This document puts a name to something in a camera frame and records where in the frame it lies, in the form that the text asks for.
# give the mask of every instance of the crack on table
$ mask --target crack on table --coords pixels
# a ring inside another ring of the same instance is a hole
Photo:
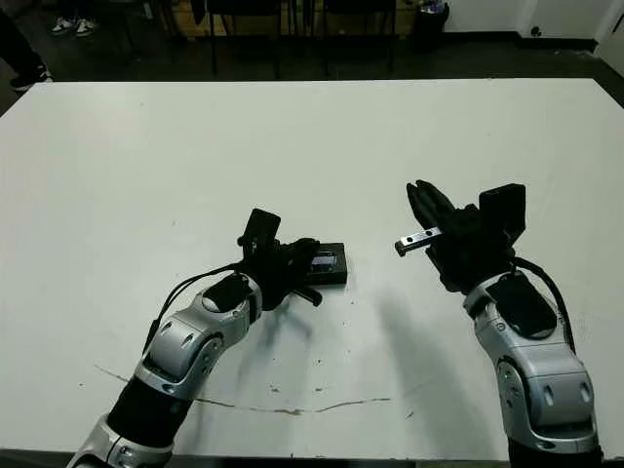
[[[98,371],[105,373],[106,375],[110,375],[113,378],[116,378],[117,380],[120,380],[124,383],[128,383],[128,379],[125,377],[122,377],[121,375],[119,375],[118,373],[115,372],[111,372],[108,369],[105,368],[101,368],[100,366],[98,366],[97,364],[94,364],[94,368],[96,368]]]
[[[96,368],[98,371],[105,373],[106,375],[109,375],[113,378],[116,378],[117,380],[124,382],[124,383],[128,383],[129,380],[121,375],[119,375],[118,373],[112,372],[108,369],[105,369],[101,366],[98,366],[97,364],[94,364],[94,368]],[[208,398],[197,398],[195,399],[197,402],[200,403],[204,403],[207,405],[214,405],[216,407],[222,407],[222,408],[229,408],[229,409],[233,409],[233,410],[246,410],[246,411],[254,411],[254,412],[274,412],[277,414],[285,414],[288,416],[301,416],[303,414],[311,414],[311,413],[322,413],[322,412],[327,412],[327,411],[331,411],[331,410],[337,410],[339,408],[344,408],[344,407],[350,407],[350,406],[354,406],[354,405],[367,405],[367,404],[371,404],[371,403],[388,403],[388,402],[392,402],[394,400],[403,400],[405,398],[405,396],[409,395],[410,393],[413,393],[414,390],[416,390],[418,387],[421,387],[423,385],[425,385],[426,383],[428,383],[429,380],[422,382],[418,385],[415,385],[413,388],[411,388],[408,392],[406,392],[405,394],[403,394],[402,396],[398,397],[398,398],[390,398],[390,397],[376,397],[376,398],[367,398],[364,400],[349,400],[346,402],[340,402],[340,403],[335,403],[333,405],[329,405],[328,407],[323,407],[323,408],[319,408],[319,409],[301,409],[301,408],[295,408],[295,409],[286,409],[286,408],[275,408],[275,409],[269,409],[269,408],[258,408],[258,407],[244,407],[244,406],[239,406],[239,405],[233,405],[231,403],[224,403],[224,402],[220,402],[218,400],[211,400]]]

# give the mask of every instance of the black cable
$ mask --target black cable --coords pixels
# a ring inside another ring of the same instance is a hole
[[[557,288],[555,282],[540,266],[528,260],[525,260],[524,258],[515,256],[512,259],[512,263],[520,268],[524,268],[525,270],[530,271],[535,276],[539,277],[539,279],[541,279],[548,287],[551,294],[555,298],[557,308],[562,313],[562,317],[564,318],[564,332],[567,344],[569,345],[572,352],[576,354],[576,345],[574,344],[574,337],[572,336],[572,325],[569,321],[569,315],[567,315],[566,303],[564,302],[564,297],[560,293],[559,288]]]
[[[177,297],[180,294],[182,294],[184,290],[186,290],[186,288],[191,286],[193,283],[196,283],[197,281],[201,280],[202,278],[206,278],[207,276],[217,275],[219,273],[223,273],[224,271],[228,271],[228,270],[235,270],[237,266],[238,266],[238,263],[230,263],[229,265],[221,266],[220,268],[211,270],[208,273],[202,273],[201,275],[191,276],[190,278],[186,278],[184,281],[175,285],[175,287],[172,289],[172,291],[169,293],[169,295],[165,299],[165,303],[163,304],[163,307],[160,309],[160,312],[158,313],[158,317],[154,319],[154,321],[152,322],[152,325],[149,327],[147,339],[145,340],[145,345],[143,346],[143,352],[147,349],[147,346],[149,346],[149,343],[151,342],[152,338],[156,334],[156,331],[160,328],[160,323],[163,320],[163,316],[165,315],[167,310],[171,307],[171,305],[174,303]]]

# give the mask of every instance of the person's leg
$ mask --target person's leg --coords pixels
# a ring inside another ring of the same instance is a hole
[[[35,83],[52,81],[46,65],[2,10],[0,10],[0,58],[19,75],[11,81],[11,86],[18,91],[25,91]]]
[[[30,49],[30,45],[13,21],[0,10],[0,58],[8,63],[18,75],[32,73],[43,62]]]
[[[78,28],[76,36],[85,37],[94,33],[98,24],[94,20],[94,0],[76,0]]]
[[[58,0],[58,8],[60,16],[52,29],[56,36],[72,31],[77,26],[75,0]]]

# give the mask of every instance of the small black device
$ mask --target small black device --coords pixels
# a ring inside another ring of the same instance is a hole
[[[347,260],[344,244],[321,244],[305,276],[306,285],[344,285],[347,282]]]

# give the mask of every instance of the wall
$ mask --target wall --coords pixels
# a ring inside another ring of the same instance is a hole
[[[601,23],[598,26],[594,39],[601,43],[603,40],[611,34],[613,27],[617,24],[620,16],[624,14],[624,0],[615,0],[611,3]]]
[[[624,0],[447,0],[446,31],[518,31],[530,37],[539,26],[544,38],[596,39],[608,34]]]
[[[526,0],[447,0],[448,32],[515,31]]]

